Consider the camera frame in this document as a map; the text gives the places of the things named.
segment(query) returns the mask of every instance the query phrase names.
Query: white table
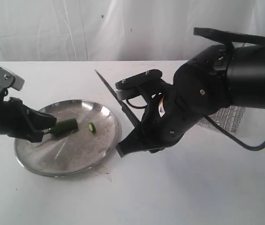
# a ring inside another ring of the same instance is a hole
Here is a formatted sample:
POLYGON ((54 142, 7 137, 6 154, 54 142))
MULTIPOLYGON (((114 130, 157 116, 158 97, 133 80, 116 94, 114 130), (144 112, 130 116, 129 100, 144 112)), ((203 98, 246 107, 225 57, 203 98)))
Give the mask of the white table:
MULTIPOLYGON (((66 99, 100 102, 118 118, 125 137, 133 126, 94 69, 112 85, 153 68, 172 82, 182 63, 0 62, 0 66, 25 79, 22 91, 10 90, 9 96, 34 109, 66 99)), ((238 131, 242 140, 259 144, 265 138, 265 110, 246 109, 238 131)), ((113 151, 96 170, 61 179, 22 168, 13 142, 0 136, 0 225, 265 224, 265 150, 247 151, 205 128, 194 126, 177 145, 157 154, 120 158, 113 151)))

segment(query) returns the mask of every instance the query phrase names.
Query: label sticker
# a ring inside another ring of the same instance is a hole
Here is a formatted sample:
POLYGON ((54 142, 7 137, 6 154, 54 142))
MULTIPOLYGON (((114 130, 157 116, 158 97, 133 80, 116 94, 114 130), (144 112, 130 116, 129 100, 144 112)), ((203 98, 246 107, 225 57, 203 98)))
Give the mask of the label sticker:
POLYGON ((163 117, 165 115, 165 109, 164 109, 164 104, 163 104, 164 98, 162 98, 159 102, 159 116, 163 117))

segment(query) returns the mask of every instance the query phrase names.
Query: white backdrop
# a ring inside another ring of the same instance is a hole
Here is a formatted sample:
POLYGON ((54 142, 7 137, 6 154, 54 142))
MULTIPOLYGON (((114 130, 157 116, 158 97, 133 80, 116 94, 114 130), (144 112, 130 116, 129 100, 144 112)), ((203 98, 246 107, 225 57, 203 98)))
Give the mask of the white backdrop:
POLYGON ((0 60, 181 60, 211 27, 265 36, 265 0, 0 0, 0 60))

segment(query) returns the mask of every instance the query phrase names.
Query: screw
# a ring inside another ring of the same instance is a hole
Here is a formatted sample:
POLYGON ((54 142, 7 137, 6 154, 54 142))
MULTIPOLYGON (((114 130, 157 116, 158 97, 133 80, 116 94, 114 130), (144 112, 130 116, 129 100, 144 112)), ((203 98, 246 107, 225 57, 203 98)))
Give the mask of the screw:
POLYGON ((203 89, 200 90, 201 95, 205 95, 205 91, 203 89))

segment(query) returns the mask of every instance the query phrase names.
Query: silver plate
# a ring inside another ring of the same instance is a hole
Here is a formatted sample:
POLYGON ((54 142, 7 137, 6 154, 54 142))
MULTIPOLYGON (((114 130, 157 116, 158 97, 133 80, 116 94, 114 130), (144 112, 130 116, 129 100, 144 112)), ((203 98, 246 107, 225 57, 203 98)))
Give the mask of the silver plate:
POLYGON ((41 143, 15 140, 15 155, 27 170, 42 176, 59 177, 91 169, 116 145, 118 123, 103 105, 86 100, 67 100, 41 109, 57 121, 76 118, 79 131, 62 137, 45 135, 41 143), (88 129, 95 125, 96 133, 88 129))

